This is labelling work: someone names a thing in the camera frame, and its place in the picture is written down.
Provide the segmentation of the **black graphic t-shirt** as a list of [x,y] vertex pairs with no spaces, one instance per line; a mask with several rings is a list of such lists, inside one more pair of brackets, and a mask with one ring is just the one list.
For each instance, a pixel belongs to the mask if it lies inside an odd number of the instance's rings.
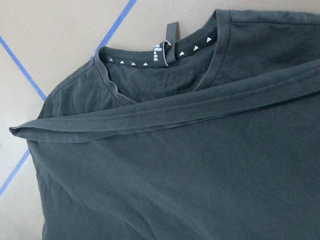
[[320,16],[217,9],[151,51],[101,47],[26,140],[44,240],[317,240]]

